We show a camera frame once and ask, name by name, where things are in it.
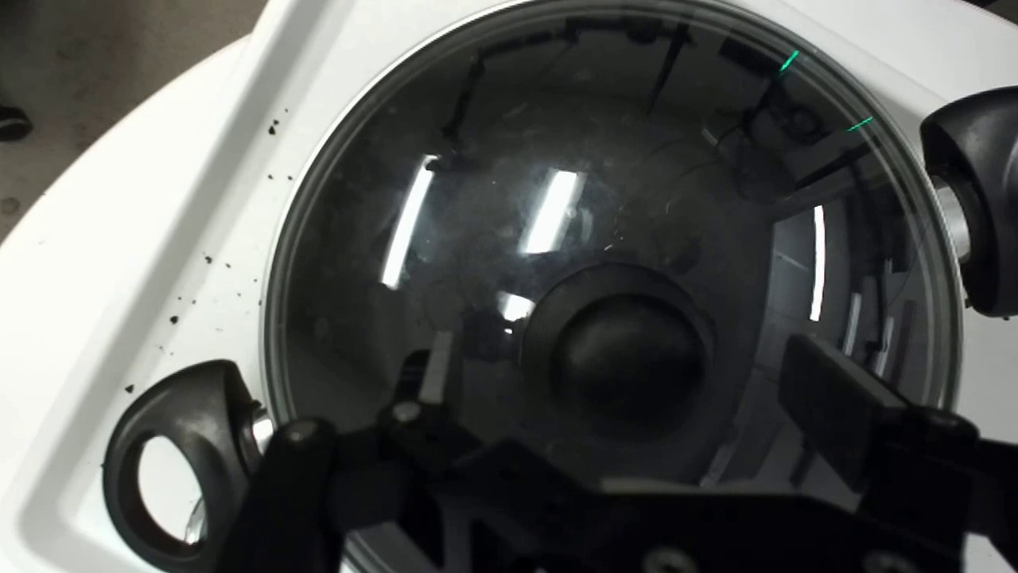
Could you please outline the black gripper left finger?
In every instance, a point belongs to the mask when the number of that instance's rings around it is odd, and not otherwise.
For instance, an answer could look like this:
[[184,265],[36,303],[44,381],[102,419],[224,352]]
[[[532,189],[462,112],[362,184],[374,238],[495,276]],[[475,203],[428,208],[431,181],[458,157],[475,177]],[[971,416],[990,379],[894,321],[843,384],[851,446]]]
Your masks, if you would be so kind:
[[387,439],[402,453],[444,453],[455,425],[448,401],[455,384],[455,336],[438,331],[424,352],[414,352],[396,377],[384,411]]

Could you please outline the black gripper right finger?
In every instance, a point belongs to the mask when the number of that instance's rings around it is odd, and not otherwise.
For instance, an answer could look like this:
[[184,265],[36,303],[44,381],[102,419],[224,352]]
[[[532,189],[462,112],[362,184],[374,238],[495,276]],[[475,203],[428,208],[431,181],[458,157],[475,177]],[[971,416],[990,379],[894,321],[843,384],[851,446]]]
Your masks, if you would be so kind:
[[941,496],[974,495],[974,475],[964,464],[974,427],[910,401],[815,336],[789,337],[779,404],[860,496],[922,486]]

